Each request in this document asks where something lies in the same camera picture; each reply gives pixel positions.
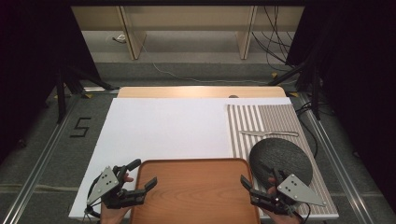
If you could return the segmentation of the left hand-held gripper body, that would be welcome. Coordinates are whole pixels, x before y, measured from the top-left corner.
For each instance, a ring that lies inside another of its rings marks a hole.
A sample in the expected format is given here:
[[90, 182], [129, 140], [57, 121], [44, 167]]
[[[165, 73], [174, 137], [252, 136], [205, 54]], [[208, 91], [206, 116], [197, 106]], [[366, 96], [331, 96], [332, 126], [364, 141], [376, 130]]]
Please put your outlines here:
[[126, 165], [113, 168], [107, 166], [92, 182], [86, 201], [87, 206], [92, 208], [97, 200], [101, 200], [109, 209], [121, 209], [143, 204], [145, 197], [136, 199], [133, 190], [123, 187], [127, 172]]

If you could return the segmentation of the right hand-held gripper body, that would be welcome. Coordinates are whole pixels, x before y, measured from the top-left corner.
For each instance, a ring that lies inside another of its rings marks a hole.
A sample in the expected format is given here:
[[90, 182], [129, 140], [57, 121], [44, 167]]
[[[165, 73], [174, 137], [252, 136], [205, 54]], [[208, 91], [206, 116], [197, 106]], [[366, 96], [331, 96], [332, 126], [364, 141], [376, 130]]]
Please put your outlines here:
[[269, 202], [254, 205], [277, 215], [289, 216], [294, 214], [301, 204], [326, 206], [326, 202], [296, 175], [284, 177], [283, 182], [275, 187], [276, 193], [265, 192], [270, 197]]

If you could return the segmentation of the black round textured plate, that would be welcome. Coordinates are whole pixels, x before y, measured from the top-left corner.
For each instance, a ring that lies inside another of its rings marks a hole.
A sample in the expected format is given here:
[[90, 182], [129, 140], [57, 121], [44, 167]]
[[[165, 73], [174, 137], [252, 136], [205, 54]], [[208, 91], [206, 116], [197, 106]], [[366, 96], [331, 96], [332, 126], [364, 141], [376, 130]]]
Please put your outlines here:
[[273, 176], [274, 168], [286, 175], [295, 174], [307, 186], [313, 178], [312, 164], [307, 155], [291, 141], [281, 138], [259, 141], [250, 150], [248, 162], [254, 177], [265, 189], [272, 187], [268, 178]]

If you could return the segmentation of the brown wooden tray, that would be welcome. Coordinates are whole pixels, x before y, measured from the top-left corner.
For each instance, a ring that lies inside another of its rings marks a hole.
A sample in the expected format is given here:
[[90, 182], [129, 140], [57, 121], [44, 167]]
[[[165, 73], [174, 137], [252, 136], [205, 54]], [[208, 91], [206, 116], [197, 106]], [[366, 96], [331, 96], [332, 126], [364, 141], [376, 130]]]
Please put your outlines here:
[[242, 159], [145, 161], [136, 186], [158, 180], [130, 224], [261, 224], [240, 177], [251, 178]]

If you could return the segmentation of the silver knife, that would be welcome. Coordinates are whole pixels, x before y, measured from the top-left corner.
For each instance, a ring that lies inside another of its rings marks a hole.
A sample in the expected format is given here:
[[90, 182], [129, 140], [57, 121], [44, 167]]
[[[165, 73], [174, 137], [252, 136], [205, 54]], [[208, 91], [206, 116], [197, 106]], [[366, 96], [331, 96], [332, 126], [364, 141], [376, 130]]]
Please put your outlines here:
[[239, 131], [241, 134], [252, 136], [266, 136], [270, 134], [282, 134], [282, 132], [262, 132], [262, 131]]

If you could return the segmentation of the person's left hand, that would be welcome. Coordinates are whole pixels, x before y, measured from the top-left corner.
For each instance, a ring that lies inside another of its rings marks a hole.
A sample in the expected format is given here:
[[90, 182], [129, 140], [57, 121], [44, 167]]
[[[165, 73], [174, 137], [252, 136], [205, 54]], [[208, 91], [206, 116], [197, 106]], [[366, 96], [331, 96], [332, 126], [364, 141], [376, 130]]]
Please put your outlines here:
[[121, 209], [109, 209], [101, 203], [100, 224], [121, 224], [126, 214], [131, 210], [130, 207]]

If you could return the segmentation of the person's right hand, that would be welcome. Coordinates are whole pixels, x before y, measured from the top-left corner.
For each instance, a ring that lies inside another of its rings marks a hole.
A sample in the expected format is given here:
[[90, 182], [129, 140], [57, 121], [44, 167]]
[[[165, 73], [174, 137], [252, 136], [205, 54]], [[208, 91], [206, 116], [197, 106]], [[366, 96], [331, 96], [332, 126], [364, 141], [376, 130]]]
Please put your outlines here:
[[[267, 193], [269, 194], [274, 194], [276, 193], [276, 187], [275, 187], [275, 178], [274, 177], [269, 177], [268, 181], [273, 184], [271, 188], [267, 190]], [[300, 216], [296, 215], [291, 215], [291, 216], [283, 216], [283, 215], [277, 215], [274, 212], [268, 211], [266, 209], [262, 208], [262, 211], [268, 215], [274, 222], [275, 224], [301, 224], [302, 221], [304, 221]]]

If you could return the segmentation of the white board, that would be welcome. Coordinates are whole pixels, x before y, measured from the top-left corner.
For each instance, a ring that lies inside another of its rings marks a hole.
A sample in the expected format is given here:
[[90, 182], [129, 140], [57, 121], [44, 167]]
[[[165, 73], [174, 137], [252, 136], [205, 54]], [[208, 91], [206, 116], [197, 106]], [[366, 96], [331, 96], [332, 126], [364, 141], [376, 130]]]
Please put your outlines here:
[[88, 189], [107, 167], [161, 159], [233, 158], [226, 105], [288, 105], [276, 98], [115, 98], [69, 216], [82, 219]]

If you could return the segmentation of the beige striped placemat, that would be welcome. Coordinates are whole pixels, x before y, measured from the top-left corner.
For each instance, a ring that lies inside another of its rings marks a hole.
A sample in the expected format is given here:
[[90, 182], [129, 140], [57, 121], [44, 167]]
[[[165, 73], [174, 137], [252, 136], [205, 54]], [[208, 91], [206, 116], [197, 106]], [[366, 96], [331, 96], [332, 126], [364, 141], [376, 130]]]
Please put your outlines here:
[[277, 137], [288, 140], [299, 147], [310, 160], [312, 178], [307, 185], [326, 203], [325, 206], [311, 206], [311, 219], [326, 220], [339, 218], [330, 192], [322, 178], [314, 154], [307, 143], [304, 131], [293, 106], [288, 105], [226, 105], [226, 119], [229, 125], [232, 155], [248, 160], [251, 148], [262, 138], [241, 134], [241, 131], [295, 132], [298, 136], [268, 134], [263, 139]]

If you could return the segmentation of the black metal stand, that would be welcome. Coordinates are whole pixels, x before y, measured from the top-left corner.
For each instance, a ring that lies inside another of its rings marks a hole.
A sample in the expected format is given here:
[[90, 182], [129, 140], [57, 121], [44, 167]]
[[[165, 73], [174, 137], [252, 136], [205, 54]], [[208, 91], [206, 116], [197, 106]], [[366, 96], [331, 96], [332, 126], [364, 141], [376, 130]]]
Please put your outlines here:
[[98, 87], [103, 88], [105, 91], [115, 91], [119, 87], [112, 86], [104, 82], [101, 78], [95, 77], [80, 68], [75, 66], [64, 66], [56, 74], [56, 91], [58, 102], [58, 123], [60, 123], [66, 116], [66, 101], [64, 87], [67, 87], [72, 94], [82, 95], [86, 91], [81, 84], [81, 80], [86, 79]]
[[294, 75], [299, 74], [295, 87], [297, 91], [311, 90], [311, 109], [317, 120], [320, 120], [318, 112], [318, 94], [319, 94], [319, 74], [318, 63], [314, 60], [305, 60], [296, 67], [292, 68], [286, 74], [270, 81], [268, 86], [276, 86]]

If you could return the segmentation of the dark curtain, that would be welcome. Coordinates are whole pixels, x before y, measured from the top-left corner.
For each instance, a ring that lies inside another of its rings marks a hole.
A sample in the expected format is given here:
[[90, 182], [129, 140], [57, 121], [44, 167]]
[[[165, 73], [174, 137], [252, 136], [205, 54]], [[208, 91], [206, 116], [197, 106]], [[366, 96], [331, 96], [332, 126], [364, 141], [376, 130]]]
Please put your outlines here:
[[0, 162], [57, 81], [99, 78], [68, 0], [0, 0]]
[[396, 213], [396, 0], [301, 0], [289, 60], [325, 29], [319, 75], [350, 142]]

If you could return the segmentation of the beige desk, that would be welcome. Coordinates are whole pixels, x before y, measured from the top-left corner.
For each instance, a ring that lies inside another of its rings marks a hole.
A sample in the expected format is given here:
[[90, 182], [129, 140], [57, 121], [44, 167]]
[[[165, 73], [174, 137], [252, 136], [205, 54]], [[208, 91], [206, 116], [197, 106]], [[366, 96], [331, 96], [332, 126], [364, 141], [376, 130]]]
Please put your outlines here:
[[133, 60], [139, 58], [148, 31], [230, 31], [240, 58], [248, 57], [255, 31], [297, 30], [302, 7], [73, 7], [82, 31], [122, 31]]

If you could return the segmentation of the metal floor rail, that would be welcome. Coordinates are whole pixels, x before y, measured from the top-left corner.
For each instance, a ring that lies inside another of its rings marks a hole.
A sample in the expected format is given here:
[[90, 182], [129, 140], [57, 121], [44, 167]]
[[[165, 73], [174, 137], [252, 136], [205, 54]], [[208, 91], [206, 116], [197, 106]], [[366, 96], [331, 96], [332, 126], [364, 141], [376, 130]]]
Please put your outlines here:
[[312, 109], [308, 111], [308, 119], [313, 126], [313, 129], [318, 136], [319, 142], [323, 146], [323, 150], [332, 166], [335, 175], [343, 189], [352, 210], [357, 217], [360, 224], [374, 224], [374, 219], [370, 214], [368, 207], [360, 195], [357, 187], [352, 181], [351, 176], [347, 172], [347, 168], [342, 163], [340, 156], [336, 152], [335, 147], [326, 133], [321, 121], [318, 119], [318, 112], [313, 112]]
[[58, 105], [39, 113], [24, 140], [0, 165], [0, 224], [17, 224], [56, 148], [79, 95], [66, 97], [66, 112], [58, 119]]

